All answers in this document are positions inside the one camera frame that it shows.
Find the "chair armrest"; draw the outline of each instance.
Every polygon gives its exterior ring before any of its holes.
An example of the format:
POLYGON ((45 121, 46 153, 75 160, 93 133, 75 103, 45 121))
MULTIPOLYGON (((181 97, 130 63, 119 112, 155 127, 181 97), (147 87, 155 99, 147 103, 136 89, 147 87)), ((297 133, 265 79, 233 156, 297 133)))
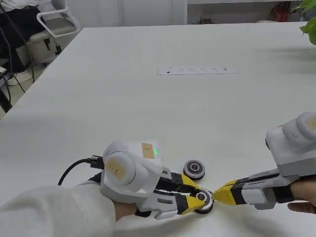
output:
POLYGON ((74 18, 70 12, 68 11, 67 8, 65 9, 62 9, 62 10, 55 10, 55 11, 47 11, 47 12, 40 12, 37 14, 37 20, 39 21, 39 23, 54 37, 54 38, 57 38, 57 37, 61 37, 61 36, 67 36, 67 35, 71 35, 71 34, 75 34, 75 33, 78 33, 80 31, 80 24, 79 22, 77 21, 76 18, 74 18), (60 35, 56 35, 54 34, 50 28, 48 28, 45 23, 42 21, 42 17, 43 16, 47 16, 47 15, 54 15, 54 14, 60 14, 60 13, 66 13, 68 15, 68 17, 70 18, 70 20, 72 21, 72 23, 74 24, 75 26, 75 31, 73 32, 69 32, 69 33, 66 33, 66 34, 60 34, 60 35))

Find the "finger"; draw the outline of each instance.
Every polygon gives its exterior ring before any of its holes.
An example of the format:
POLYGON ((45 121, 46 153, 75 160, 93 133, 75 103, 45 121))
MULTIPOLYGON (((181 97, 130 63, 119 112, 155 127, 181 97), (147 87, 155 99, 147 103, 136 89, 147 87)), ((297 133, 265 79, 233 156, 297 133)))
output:
POLYGON ((310 202, 293 202, 289 203, 287 207, 291 211, 316 214, 316 208, 310 202))
POLYGON ((313 181, 298 181, 291 185, 291 192, 295 199, 311 200, 314 198, 316 182, 313 181))

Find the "white shoe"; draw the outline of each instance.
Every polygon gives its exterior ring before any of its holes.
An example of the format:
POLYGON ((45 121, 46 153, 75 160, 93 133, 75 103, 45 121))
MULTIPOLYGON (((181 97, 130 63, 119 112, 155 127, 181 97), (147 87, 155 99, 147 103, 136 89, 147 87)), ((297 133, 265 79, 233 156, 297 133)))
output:
POLYGON ((0 73, 4 74, 6 72, 6 69, 3 67, 0 67, 0 73))
MULTIPOLYGON (((15 73, 14 75, 20 83, 23 83, 27 80, 32 79, 32 75, 28 71, 24 71, 21 73, 15 73)), ((10 78, 7 82, 8 82, 8 85, 17 85, 18 84, 18 82, 16 81, 16 79, 14 77, 10 78)))

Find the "black pants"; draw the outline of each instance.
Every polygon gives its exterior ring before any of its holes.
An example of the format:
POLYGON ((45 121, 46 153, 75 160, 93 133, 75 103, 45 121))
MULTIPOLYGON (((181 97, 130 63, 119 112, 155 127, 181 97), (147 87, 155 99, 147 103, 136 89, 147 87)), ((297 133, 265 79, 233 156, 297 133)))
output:
MULTIPOLYGON (((34 34, 42 32, 44 27, 36 19, 36 15, 40 11, 36 7, 26 7, 23 9, 16 9, 9 11, 7 14, 13 21, 15 26, 18 28, 25 41, 28 41, 30 37, 34 34)), ((12 70, 14 73, 24 72, 26 69, 22 64, 16 49, 23 46, 24 42, 16 33, 14 28, 9 23, 6 16, 2 13, 0 14, 0 26, 5 34, 5 37, 9 41, 12 56, 12 70)), ((3 36, 0 34, 0 58, 9 58, 9 51, 7 45, 4 41, 3 36)), ((9 63, 3 66, 7 70, 10 70, 9 63)))

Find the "red object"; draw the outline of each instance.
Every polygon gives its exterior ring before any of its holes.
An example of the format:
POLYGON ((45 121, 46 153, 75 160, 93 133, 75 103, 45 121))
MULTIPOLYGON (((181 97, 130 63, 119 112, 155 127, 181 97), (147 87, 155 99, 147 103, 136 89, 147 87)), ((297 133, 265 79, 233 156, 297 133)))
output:
POLYGON ((283 9, 275 9, 273 15, 278 22, 286 22, 290 12, 288 10, 283 9))

